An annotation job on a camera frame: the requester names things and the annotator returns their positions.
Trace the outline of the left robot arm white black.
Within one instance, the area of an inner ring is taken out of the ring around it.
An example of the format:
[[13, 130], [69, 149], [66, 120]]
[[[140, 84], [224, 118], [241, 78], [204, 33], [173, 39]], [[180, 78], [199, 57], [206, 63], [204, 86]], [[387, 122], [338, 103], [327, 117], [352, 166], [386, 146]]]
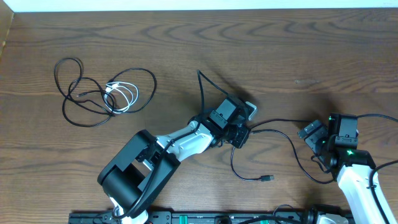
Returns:
[[256, 113], [254, 104], [229, 95], [217, 109], [202, 111], [176, 132], [154, 136], [143, 129], [136, 133], [97, 178], [114, 203], [112, 218], [145, 223], [147, 209], [183, 160], [222, 142], [242, 147], [250, 133], [246, 123]]

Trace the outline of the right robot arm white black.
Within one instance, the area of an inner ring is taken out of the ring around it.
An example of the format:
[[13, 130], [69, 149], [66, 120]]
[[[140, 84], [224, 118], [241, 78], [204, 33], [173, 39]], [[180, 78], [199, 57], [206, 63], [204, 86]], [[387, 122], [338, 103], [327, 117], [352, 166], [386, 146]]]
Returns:
[[377, 166], [368, 151], [357, 149], [358, 119], [364, 115], [332, 113], [328, 125], [315, 120], [298, 132], [313, 151], [312, 159], [331, 174], [347, 199], [355, 223], [396, 223], [382, 192]]

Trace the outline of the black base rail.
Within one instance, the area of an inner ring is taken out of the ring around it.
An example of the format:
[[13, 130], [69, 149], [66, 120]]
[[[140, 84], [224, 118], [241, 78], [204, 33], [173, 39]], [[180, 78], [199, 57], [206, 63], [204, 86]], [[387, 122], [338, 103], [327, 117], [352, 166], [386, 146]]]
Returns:
[[279, 205], [272, 212], [175, 212], [152, 210], [137, 218], [116, 219], [112, 210], [103, 212], [73, 212], [69, 214], [68, 224], [224, 224], [224, 223], [336, 223], [355, 224], [353, 215], [340, 207], [332, 205], [312, 205], [307, 210], [296, 210], [291, 205]]

